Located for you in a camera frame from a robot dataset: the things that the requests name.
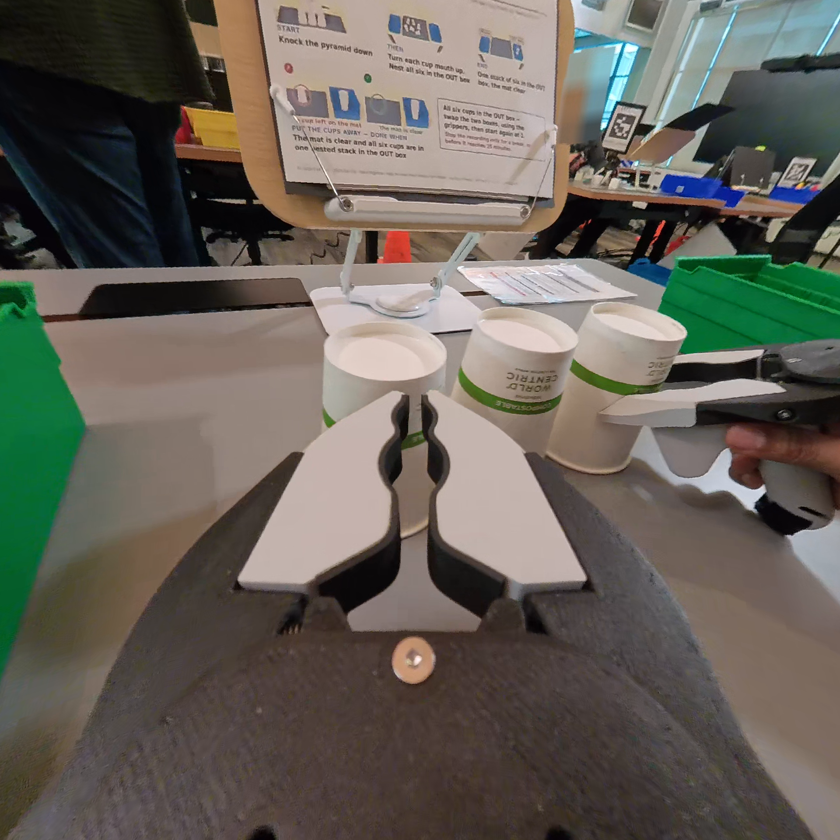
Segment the printed instruction sheet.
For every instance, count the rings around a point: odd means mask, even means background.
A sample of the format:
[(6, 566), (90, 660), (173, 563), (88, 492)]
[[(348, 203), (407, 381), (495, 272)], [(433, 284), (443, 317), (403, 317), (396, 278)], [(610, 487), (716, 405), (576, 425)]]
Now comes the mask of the printed instruction sheet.
[(256, 8), (287, 184), (552, 198), (558, 2)]

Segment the wooden table black legs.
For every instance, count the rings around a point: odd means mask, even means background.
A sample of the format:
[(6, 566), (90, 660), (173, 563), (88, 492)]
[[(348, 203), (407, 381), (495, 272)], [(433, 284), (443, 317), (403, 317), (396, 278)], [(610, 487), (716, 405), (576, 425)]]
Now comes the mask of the wooden table black legs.
[(261, 202), (247, 179), (238, 151), (179, 143), (175, 153), (193, 238), (203, 263), (209, 266), (213, 261), (192, 220), (194, 198), (206, 196), (239, 201), (252, 198)]

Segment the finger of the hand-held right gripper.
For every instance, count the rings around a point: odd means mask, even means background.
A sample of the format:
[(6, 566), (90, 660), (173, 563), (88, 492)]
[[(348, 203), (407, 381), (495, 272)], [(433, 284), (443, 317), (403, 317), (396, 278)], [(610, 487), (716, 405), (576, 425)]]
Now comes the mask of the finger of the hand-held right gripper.
[(733, 380), (763, 379), (762, 359), (765, 350), (721, 350), (705, 353), (682, 353), (666, 377), (667, 385), (707, 385)]
[(785, 394), (782, 385), (766, 381), (733, 380), (657, 393), (627, 395), (599, 412), (609, 424), (647, 427), (693, 427), (701, 403), (728, 402), (739, 398)]

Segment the grey desk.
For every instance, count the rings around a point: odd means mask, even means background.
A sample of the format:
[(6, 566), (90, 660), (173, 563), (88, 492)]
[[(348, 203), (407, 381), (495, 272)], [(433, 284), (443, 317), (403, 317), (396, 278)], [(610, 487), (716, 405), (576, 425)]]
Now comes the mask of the grey desk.
[[(2, 838), (53, 791), (114, 659), (202, 534), (320, 429), (312, 308), (80, 320), (95, 287), (299, 278), (336, 266), (11, 272), (31, 280), (87, 423), (2, 685)], [(629, 467), (570, 483), (685, 609), (742, 729), (819, 838), (838, 838), (838, 521), (783, 539), (721, 456), (699, 478), (643, 431)]]

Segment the yellow plastic bin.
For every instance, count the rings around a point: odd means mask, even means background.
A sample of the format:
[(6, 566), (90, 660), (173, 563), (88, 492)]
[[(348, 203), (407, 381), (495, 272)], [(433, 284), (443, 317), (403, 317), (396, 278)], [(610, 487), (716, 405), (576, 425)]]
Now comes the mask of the yellow plastic bin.
[(183, 108), (196, 144), (207, 148), (240, 150), (237, 120), (233, 112)]

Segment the black monitor screen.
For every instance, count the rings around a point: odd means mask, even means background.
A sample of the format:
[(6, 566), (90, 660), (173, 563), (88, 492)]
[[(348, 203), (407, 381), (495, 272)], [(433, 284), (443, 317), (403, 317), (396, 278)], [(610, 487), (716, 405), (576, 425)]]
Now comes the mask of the black monitor screen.
[(711, 122), (693, 161), (713, 163), (738, 146), (775, 153), (774, 169), (814, 158), (823, 176), (839, 152), (839, 69), (810, 72), (739, 70), (719, 99), (731, 111)]

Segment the laminated paper card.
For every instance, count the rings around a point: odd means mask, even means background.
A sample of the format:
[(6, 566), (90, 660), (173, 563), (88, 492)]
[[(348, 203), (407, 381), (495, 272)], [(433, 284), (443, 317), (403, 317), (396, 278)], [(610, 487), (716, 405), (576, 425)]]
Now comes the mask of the laminated paper card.
[(503, 306), (595, 303), (637, 297), (577, 264), (461, 266), (458, 273)]

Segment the person's right hand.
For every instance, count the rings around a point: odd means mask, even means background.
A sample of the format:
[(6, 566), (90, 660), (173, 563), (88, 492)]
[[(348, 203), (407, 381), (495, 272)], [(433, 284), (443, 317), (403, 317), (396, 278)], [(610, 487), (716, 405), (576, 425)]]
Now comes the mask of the person's right hand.
[(729, 475), (740, 485), (757, 490), (763, 486), (760, 462), (772, 461), (812, 469), (828, 476), (839, 504), (839, 424), (817, 429), (785, 427), (771, 423), (742, 423), (728, 428), (726, 446), (731, 452)]

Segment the white paper cup green band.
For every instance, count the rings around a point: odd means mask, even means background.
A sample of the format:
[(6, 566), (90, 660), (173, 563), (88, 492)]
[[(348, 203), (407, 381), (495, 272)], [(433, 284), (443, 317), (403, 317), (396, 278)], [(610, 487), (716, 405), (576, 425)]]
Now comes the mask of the white paper cup green band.
[(590, 309), (577, 333), (546, 456), (586, 474), (610, 475), (627, 467), (641, 428), (608, 423), (601, 413), (627, 396), (657, 393), (687, 330), (658, 311), (608, 301)]
[(450, 396), (523, 450), (545, 455), (578, 341), (576, 331), (546, 314), (485, 310)]
[(443, 391), (447, 351), (433, 334), (409, 321), (367, 322), (342, 329), (324, 343), (322, 430), (388, 392), (409, 396), (402, 473), (395, 483), (403, 539), (428, 523), (433, 482), (427, 473), (422, 395)]

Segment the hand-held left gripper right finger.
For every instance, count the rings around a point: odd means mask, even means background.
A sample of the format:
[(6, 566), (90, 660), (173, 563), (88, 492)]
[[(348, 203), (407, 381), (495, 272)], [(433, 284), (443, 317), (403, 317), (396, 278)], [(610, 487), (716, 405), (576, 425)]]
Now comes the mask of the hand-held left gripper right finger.
[(436, 588), (480, 618), (501, 598), (583, 589), (587, 573), (522, 447), (441, 392), (423, 396), (422, 419)]

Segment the black office chair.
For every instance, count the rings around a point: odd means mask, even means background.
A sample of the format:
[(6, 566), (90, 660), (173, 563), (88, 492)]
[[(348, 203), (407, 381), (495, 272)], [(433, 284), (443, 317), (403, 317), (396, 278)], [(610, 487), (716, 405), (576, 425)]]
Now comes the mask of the black office chair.
[(252, 266), (264, 264), (261, 251), (264, 241), (293, 241), (292, 226), (279, 220), (256, 199), (239, 201), (196, 196), (191, 213), (205, 249), (221, 239), (240, 243)]

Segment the grey folded board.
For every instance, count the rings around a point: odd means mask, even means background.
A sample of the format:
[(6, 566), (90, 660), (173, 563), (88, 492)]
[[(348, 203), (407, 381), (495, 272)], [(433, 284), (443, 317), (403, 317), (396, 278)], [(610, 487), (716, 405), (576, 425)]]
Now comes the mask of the grey folded board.
[(676, 261), (683, 257), (735, 256), (738, 253), (731, 240), (721, 231), (717, 222), (711, 222), (680, 245), (670, 248), (658, 262), (659, 266), (672, 270)]

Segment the green plastic bin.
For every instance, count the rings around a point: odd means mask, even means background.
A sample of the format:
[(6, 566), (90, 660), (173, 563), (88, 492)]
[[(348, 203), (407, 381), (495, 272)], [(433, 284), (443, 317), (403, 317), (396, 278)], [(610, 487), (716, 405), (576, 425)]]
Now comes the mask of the green plastic bin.
[(767, 255), (677, 259), (658, 311), (684, 354), (839, 338), (839, 275)]
[(1, 670), (25, 614), (85, 420), (30, 282), (1, 283)]

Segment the wooden table with bins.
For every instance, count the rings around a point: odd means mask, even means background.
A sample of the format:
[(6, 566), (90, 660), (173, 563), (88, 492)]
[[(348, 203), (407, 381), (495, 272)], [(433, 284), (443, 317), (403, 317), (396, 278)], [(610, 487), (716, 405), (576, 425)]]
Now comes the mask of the wooden table with bins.
[(718, 217), (787, 218), (803, 209), (802, 204), (776, 201), (766, 196), (742, 195), (735, 206), (727, 206), (714, 198), (671, 195), (648, 190), (609, 190), (571, 183), (569, 195), (596, 202), (598, 207), (581, 231), (579, 241), (568, 257), (581, 259), (594, 253), (598, 238), (613, 222), (643, 221), (644, 228), (629, 258), (658, 262), (677, 227), (709, 222)]

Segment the plain wooden board stand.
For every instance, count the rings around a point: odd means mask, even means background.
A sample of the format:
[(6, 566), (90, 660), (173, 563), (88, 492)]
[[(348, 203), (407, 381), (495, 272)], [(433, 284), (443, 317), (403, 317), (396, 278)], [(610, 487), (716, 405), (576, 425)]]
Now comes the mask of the plain wooden board stand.
[(659, 165), (687, 146), (709, 123), (734, 110), (726, 104), (705, 103), (679, 115), (642, 140), (634, 140), (629, 151), (622, 153), (621, 159), (642, 165)]

